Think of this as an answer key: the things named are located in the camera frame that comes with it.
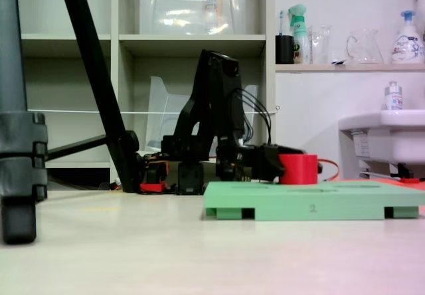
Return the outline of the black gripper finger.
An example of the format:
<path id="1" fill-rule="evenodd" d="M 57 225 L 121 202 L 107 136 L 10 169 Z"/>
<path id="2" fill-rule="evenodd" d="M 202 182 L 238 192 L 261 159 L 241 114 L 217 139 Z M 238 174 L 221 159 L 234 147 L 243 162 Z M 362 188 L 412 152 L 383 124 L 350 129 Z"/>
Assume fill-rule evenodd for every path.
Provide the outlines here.
<path id="1" fill-rule="evenodd" d="M 279 155 L 266 157 L 264 162 L 264 180 L 273 181 L 285 174 L 286 168 L 280 161 Z"/>
<path id="2" fill-rule="evenodd" d="M 287 146 L 278 146 L 278 153 L 279 154 L 306 154 L 307 152 L 302 149 L 296 149 L 292 147 Z M 317 172 L 318 174 L 321 174 L 323 171 L 323 166 L 321 163 L 317 163 Z"/>

